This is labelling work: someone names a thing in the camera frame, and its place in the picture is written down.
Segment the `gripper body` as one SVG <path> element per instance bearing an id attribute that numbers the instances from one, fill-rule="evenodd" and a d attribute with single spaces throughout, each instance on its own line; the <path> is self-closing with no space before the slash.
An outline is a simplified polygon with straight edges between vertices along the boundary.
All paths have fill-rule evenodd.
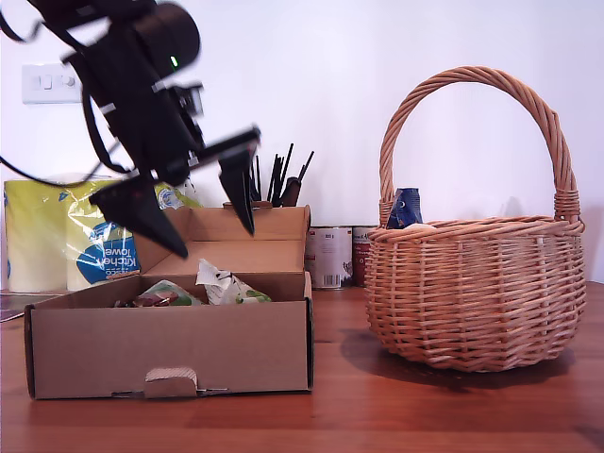
<path id="1" fill-rule="evenodd" d="M 88 88 L 88 130 L 99 160 L 118 173 L 126 168 L 113 162 L 100 138 L 92 105 L 103 112 L 112 135 L 125 148 L 134 163 L 137 176 L 127 180 L 150 180 L 182 184 L 190 175 L 191 158 L 200 166 L 218 161 L 227 150 L 245 145 L 258 145 L 260 130 L 252 126 L 220 142 L 206 145 L 201 129 L 193 119 L 199 106 L 198 86 L 161 88 L 147 87 L 138 92 L 108 94 Z"/>

